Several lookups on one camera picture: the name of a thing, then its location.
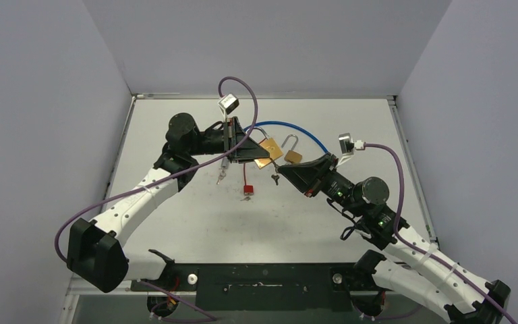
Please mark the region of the brass padlock long shackle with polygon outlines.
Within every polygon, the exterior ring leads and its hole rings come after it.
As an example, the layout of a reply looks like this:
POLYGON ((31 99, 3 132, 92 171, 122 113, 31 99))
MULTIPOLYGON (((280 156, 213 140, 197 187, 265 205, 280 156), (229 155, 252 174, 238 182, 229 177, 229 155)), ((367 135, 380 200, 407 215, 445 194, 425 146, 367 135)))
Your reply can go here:
POLYGON ((283 141, 281 148, 287 149, 283 160, 287 164, 298 164, 302 160, 302 155, 296 151, 299 138, 295 134, 290 134, 283 141))

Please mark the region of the blue cable lock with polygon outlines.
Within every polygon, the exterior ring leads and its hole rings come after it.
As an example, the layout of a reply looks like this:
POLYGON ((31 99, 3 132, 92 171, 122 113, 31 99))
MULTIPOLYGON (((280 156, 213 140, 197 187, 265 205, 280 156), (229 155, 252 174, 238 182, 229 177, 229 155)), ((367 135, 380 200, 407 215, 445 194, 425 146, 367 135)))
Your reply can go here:
POLYGON ((295 124, 291 124, 291 123, 284 122, 284 121, 260 121, 253 128, 251 126, 248 126, 243 129, 245 133, 250 133, 252 130, 260 130, 264 134, 263 142, 267 141, 268 146, 266 148, 268 150, 274 149, 274 151, 273 151, 274 154, 271 154, 269 158, 260 159, 261 161, 256 160, 256 165, 258 166, 259 169, 262 169, 263 167, 270 165, 270 164, 276 165, 275 161, 279 157, 283 156, 283 152, 281 149, 283 148, 283 145, 286 143, 286 140, 285 140, 283 144, 278 145, 274 140, 270 139, 270 136, 262 129, 262 126, 283 126, 286 128, 291 128, 293 130, 296 130, 296 131, 306 135, 311 140, 313 140, 322 149, 322 151, 324 153, 328 153, 328 149, 321 143, 321 141, 319 141, 319 139, 317 139, 317 137, 315 137, 315 135, 311 134, 309 131, 307 131, 295 124))

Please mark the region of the silver keys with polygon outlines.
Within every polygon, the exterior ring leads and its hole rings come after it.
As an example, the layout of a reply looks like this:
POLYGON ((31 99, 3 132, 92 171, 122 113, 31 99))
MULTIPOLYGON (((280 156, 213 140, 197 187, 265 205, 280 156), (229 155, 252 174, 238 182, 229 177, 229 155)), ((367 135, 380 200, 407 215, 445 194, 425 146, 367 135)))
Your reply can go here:
POLYGON ((278 186, 279 185, 279 180, 280 180, 280 175, 279 175, 279 172, 278 172, 278 167, 279 166, 275 162, 272 162, 272 166, 273 166, 273 172, 271 174, 271 178, 274 181, 275 185, 278 186))

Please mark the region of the brass padlock short shackle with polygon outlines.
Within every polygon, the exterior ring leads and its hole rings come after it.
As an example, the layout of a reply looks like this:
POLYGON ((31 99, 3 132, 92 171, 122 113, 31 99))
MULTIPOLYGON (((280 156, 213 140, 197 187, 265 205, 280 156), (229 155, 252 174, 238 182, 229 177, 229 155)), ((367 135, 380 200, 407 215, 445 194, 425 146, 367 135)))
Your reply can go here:
POLYGON ((255 159, 255 164, 258 169, 263 169, 267 165, 274 163, 278 158, 283 156, 281 147, 277 144, 274 138, 270 137, 266 131, 261 127, 255 127, 254 130, 258 130, 262 133, 263 139, 258 143, 265 151, 268 152, 267 158, 255 159))

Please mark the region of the blue lock keys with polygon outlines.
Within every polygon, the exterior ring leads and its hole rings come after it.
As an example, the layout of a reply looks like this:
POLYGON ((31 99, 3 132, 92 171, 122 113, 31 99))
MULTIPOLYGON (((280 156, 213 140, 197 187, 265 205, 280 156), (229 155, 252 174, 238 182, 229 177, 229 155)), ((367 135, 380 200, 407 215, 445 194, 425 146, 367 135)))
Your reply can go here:
POLYGON ((225 178, 225 175, 226 175, 225 172, 220 172, 220 174, 218 176, 218 180, 217 180, 217 185, 219 185, 221 183, 221 181, 225 178))

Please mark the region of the red cable padlock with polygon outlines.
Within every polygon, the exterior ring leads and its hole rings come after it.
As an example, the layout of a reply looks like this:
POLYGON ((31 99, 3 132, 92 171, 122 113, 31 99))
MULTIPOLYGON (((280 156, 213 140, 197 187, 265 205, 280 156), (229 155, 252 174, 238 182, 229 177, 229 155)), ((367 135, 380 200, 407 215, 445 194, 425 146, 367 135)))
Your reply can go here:
POLYGON ((243 164, 242 167, 242 175, 243 175, 243 195, 244 196, 253 196, 254 195, 254 187, 253 185, 248 183, 247 177, 247 164, 243 164))

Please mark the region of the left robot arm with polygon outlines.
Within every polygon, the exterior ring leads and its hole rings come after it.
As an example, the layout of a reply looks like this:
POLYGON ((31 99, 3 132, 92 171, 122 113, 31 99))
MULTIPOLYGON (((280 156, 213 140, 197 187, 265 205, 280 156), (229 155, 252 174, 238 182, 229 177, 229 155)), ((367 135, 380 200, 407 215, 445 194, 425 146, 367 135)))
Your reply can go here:
POLYGON ((69 229, 67 268, 102 292, 113 291, 126 280, 147 279, 155 289, 169 289, 173 260, 151 248, 147 252, 124 251, 125 243, 157 208, 181 192, 196 174, 198 155, 222 154, 230 163, 247 163, 269 156, 247 137, 236 117, 200 130, 188 113, 170 121, 166 143, 152 168, 132 190, 91 220, 79 219, 69 229))

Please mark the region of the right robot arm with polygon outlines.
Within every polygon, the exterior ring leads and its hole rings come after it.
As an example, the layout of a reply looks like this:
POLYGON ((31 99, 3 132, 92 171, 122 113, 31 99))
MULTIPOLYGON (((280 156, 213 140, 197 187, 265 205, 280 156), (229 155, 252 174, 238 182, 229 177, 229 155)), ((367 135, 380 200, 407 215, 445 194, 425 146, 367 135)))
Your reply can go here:
POLYGON ((386 203, 389 187, 377 177, 358 183, 338 171, 339 160, 321 158, 278 167, 278 173, 307 197, 324 194, 350 220, 341 238, 357 233, 375 246, 355 263, 354 280, 397 292, 447 323, 499 323, 507 316, 510 287, 488 281, 442 253, 386 203))

